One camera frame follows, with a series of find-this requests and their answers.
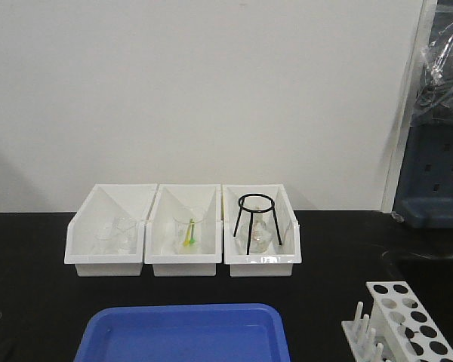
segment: plastic bag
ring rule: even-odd
[[[436,9],[411,125],[453,124],[453,7]]]

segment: small glass beaker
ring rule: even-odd
[[[175,250],[178,254],[200,254],[205,210],[201,207],[180,207],[174,213]]]
[[[107,223],[96,234],[96,244],[92,253],[102,255],[124,255],[134,252],[136,246],[135,219],[116,217],[112,223]]]

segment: white test tube rack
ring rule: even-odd
[[[357,303],[342,328],[356,362],[453,362],[453,349],[404,281],[366,283],[371,316]]]

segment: white wall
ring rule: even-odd
[[[421,2],[0,1],[0,212],[95,183],[379,210]]]

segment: white storage bin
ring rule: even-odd
[[[144,250],[155,276],[216,275],[222,254],[220,195],[220,185],[159,186]],[[196,242],[189,244],[193,234]]]
[[[64,262],[81,277],[140,275],[157,187],[95,185],[67,228]]]
[[[223,185],[223,223],[225,264],[230,264],[232,277],[289,276],[293,264],[302,261],[300,254],[300,230],[297,219],[283,185]],[[275,211],[282,245],[279,245],[272,211],[256,213],[255,220],[264,222],[271,236],[268,248],[263,252],[246,253],[243,246],[248,240],[250,213],[242,211],[236,237],[233,236],[239,215],[239,198],[246,194],[263,194],[275,202]],[[267,209],[270,201],[265,198],[245,199],[245,206],[253,210]]]

